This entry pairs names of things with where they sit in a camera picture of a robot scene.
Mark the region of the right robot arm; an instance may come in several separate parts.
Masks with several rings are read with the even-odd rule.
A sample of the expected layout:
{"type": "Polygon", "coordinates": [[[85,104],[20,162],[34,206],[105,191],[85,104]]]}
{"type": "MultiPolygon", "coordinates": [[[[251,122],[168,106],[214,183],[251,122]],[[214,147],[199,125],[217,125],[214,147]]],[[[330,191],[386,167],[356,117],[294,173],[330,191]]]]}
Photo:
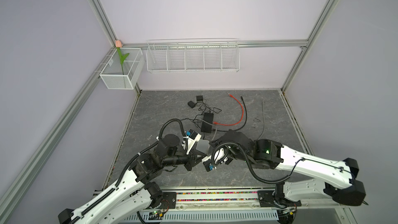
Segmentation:
{"type": "Polygon", "coordinates": [[[242,160],[256,180],[276,186],[273,201],[282,207],[305,199],[360,206],[366,197],[363,183],[357,180],[358,163],[352,158],[322,159],[268,139],[253,141],[232,130],[209,146],[203,161],[207,171],[220,163],[242,160]]]}

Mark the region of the white network switch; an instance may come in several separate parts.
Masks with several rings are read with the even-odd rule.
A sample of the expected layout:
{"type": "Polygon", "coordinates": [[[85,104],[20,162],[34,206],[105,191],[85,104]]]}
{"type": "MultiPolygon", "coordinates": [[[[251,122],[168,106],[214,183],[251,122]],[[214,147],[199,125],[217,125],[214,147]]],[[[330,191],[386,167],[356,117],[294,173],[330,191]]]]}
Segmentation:
{"type": "Polygon", "coordinates": [[[196,150],[204,153],[204,154],[208,154],[210,145],[209,145],[209,141],[208,140],[199,140],[197,142],[197,146],[196,146],[196,150]]]}

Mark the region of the black ribbed network switch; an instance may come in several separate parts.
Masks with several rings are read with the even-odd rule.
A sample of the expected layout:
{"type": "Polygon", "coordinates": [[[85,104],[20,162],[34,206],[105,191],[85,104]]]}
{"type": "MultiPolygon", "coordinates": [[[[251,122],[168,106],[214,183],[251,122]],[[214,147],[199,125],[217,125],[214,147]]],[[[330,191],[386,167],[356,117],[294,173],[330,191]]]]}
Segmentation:
{"type": "Polygon", "coordinates": [[[204,133],[211,133],[213,128],[213,113],[204,113],[201,125],[201,131],[204,133]]]}

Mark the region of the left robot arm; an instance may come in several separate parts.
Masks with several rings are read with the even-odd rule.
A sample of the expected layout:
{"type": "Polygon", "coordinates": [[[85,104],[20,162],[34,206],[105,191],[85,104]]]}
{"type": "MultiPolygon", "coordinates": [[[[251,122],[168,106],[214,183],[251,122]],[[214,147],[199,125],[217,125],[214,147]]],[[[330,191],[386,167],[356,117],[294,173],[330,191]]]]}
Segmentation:
{"type": "Polygon", "coordinates": [[[201,138],[194,130],[185,131],[181,120],[169,120],[155,143],[138,152],[114,183],[83,206],[63,210],[58,215],[59,223],[117,224],[133,212],[160,206],[163,191],[153,179],[165,167],[184,166],[192,170],[205,157],[196,150],[201,138]]]}

